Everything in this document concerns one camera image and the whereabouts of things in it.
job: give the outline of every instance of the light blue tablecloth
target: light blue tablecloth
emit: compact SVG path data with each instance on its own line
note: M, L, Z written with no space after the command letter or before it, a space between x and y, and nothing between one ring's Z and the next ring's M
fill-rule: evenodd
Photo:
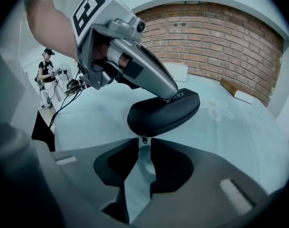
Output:
M219 82L188 75L179 88L200 96L200 109L182 126L158 138L218 154L257 181L267 193L289 178L289 145L259 100L233 98ZM132 104L154 97L116 82L88 88L55 120L56 151L81 149L137 137L127 125Z

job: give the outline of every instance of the black t-shirt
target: black t-shirt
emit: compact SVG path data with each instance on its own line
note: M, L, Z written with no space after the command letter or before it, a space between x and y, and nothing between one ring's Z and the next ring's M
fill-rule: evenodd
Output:
M45 66L44 66L43 62L40 62L39 63L39 68L40 67L43 68L43 75L51 74L52 70L54 68L54 66L52 66L50 61L49 62L45 61ZM51 81L54 81L54 80L56 80L55 77L53 77L53 78L49 77L49 78L44 79L44 83L51 82Z

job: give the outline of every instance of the brown book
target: brown book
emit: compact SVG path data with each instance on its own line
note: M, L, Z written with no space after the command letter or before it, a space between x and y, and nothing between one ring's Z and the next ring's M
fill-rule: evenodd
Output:
M252 104L254 96L241 84L226 80L222 78L220 84L225 88L233 97Z

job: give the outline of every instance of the backpack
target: backpack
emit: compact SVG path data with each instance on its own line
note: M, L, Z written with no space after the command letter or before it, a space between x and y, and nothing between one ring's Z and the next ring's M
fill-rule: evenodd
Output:
M35 77L35 81L37 82L39 89L44 89L44 80L43 79L39 79L39 69L38 69L38 73L37 76Z

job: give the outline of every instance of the brick wall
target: brick wall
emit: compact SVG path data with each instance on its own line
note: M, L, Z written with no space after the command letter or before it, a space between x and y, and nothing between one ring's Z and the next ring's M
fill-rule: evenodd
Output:
M267 105L280 72L283 39L240 10L214 3L168 4L137 14L142 42L163 62L188 72L245 85Z

